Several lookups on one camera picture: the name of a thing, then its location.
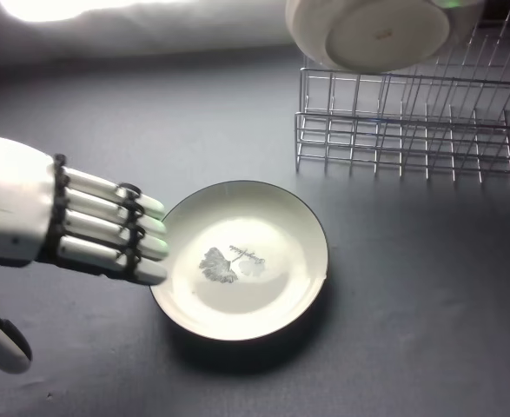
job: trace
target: metal wire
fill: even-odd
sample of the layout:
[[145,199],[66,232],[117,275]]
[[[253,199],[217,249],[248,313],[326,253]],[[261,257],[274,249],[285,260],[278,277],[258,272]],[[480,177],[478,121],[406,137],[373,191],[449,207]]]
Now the metal wire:
[[306,58],[297,169],[305,159],[510,182],[510,12],[498,29],[477,26],[465,45],[401,71],[351,74]]

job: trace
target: white wall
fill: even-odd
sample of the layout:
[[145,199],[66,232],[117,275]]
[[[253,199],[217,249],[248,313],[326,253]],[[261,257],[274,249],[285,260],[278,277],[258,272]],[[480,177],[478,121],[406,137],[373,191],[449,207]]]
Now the white wall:
[[286,0],[188,0],[24,23],[0,6],[0,65],[291,42]]

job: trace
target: white bowl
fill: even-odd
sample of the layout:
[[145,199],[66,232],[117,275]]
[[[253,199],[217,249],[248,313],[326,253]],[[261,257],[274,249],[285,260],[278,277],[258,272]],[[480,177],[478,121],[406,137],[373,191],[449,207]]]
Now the white bowl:
[[482,0],[288,0],[286,21],[299,48],[317,63],[376,74],[462,42],[482,5]]
[[222,341],[271,334],[299,317],[326,279],[321,224],[276,186],[213,185],[179,203],[164,224],[168,279],[152,294],[194,334]]

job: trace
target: plate rim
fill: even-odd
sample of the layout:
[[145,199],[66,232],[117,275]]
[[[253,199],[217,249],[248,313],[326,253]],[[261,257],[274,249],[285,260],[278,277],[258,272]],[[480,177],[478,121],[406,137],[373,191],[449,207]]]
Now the plate rim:
[[324,227],[322,226],[322,222],[321,220],[318,218],[318,216],[316,215],[316,213],[310,208],[310,206],[308,204],[306,204],[299,196],[295,195],[294,193],[292,193],[291,191],[283,188],[283,187],[280,187],[278,185],[274,185],[274,184],[271,184],[269,182],[264,182],[264,181],[257,181],[257,180],[230,180],[230,181],[222,181],[222,182],[217,182],[215,184],[211,184],[211,185],[208,185],[206,187],[203,187],[201,189],[198,189],[197,191],[195,191],[193,194],[190,194],[188,195],[187,197],[185,197],[184,199],[182,199],[180,202],[178,202],[162,219],[162,222],[164,222],[166,220],[166,217],[168,217],[177,207],[179,207],[182,203],[186,202],[189,198],[207,190],[207,189],[211,189],[213,187],[218,187],[218,186],[222,186],[222,185],[225,185],[225,184],[230,184],[230,183],[237,183],[237,182],[245,182],[245,183],[253,183],[253,184],[261,184],[261,185],[265,185],[265,186],[269,186],[269,187],[273,187],[275,189],[279,189],[280,191],[283,191],[285,193],[288,193],[290,194],[291,196],[293,196],[295,199],[297,199],[299,202],[301,202],[307,209],[308,211],[311,212],[311,214],[313,215],[313,217],[316,219],[316,221],[318,222],[318,225],[320,226],[321,228],[321,232],[324,236],[324,244],[326,245],[326,267],[324,269],[324,278],[321,279],[319,282],[318,282],[318,285],[315,286],[315,291],[314,293],[312,294],[311,297],[307,298],[307,305],[306,306],[303,306],[303,308],[300,310],[299,314],[296,315],[292,320],[286,322],[285,324],[277,327],[277,328],[272,328],[270,329],[269,331],[264,331],[264,332],[261,332],[259,334],[254,334],[253,336],[249,336],[249,337],[229,337],[229,338],[222,338],[222,337],[215,337],[215,336],[211,336],[209,334],[206,334],[206,333],[203,333],[203,332],[198,332],[198,331],[195,331],[191,328],[188,328],[188,327],[185,327],[183,324],[177,322],[176,319],[174,319],[174,317],[172,317],[171,315],[169,315],[166,310],[164,310],[164,308],[162,307],[162,305],[158,302],[158,300],[156,299],[156,296],[154,295],[154,287],[157,287],[157,286],[150,286],[149,289],[150,289],[150,294],[152,295],[152,298],[154,299],[154,302],[155,304],[158,306],[158,308],[160,308],[160,310],[162,310],[162,312],[169,318],[171,319],[177,326],[179,326],[180,328],[182,328],[183,330],[191,333],[191,334],[196,334],[197,336],[201,336],[201,337],[204,337],[206,339],[210,339],[210,340],[213,340],[213,341],[252,341],[252,340],[255,340],[255,339],[260,339],[262,337],[265,337],[265,336],[268,336],[270,334],[274,334],[276,332],[279,332],[280,330],[286,328],[287,326],[289,326],[290,324],[292,324],[294,321],[297,321],[301,316],[303,316],[307,310],[310,308],[310,306],[312,306],[316,300],[316,297],[318,297],[318,294],[321,293],[321,290],[322,290],[322,287],[324,285],[324,282],[328,279],[328,269],[329,269],[329,266],[330,266],[330,247],[329,247],[329,244],[328,244],[328,235],[326,234],[326,230],[324,229]]

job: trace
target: robotic hand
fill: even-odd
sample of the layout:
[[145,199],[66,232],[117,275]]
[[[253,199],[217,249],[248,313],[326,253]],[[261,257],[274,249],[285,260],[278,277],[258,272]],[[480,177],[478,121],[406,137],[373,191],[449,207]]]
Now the robotic hand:
[[[137,187],[65,166],[65,157],[0,138],[0,265],[33,261],[156,285],[166,277],[163,205]],[[0,369],[18,374],[29,344],[0,318]]]

